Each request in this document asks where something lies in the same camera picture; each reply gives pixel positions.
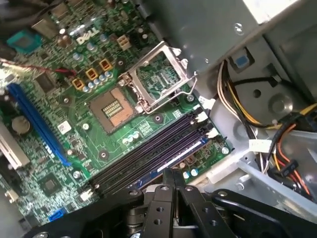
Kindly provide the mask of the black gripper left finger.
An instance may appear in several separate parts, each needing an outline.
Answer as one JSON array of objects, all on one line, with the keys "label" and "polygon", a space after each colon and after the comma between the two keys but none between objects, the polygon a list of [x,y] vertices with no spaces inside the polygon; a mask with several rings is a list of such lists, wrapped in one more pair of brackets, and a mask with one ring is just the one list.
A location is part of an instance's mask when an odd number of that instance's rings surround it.
[{"label": "black gripper left finger", "polygon": [[31,229],[26,238],[170,238],[176,170],[163,171],[151,197],[122,189],[84,208]]}]

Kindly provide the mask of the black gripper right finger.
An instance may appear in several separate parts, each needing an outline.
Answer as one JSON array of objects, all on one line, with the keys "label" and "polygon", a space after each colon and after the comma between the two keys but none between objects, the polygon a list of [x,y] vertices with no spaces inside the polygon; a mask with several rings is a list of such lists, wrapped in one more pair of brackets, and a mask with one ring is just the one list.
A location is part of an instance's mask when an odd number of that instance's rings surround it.
[{"label": "black gripper right finger", "polygon": [[186,185],[180,171],[175,185],[190,209],[202,238],[315,238],[317,225],[228,189],[208,198]]}]

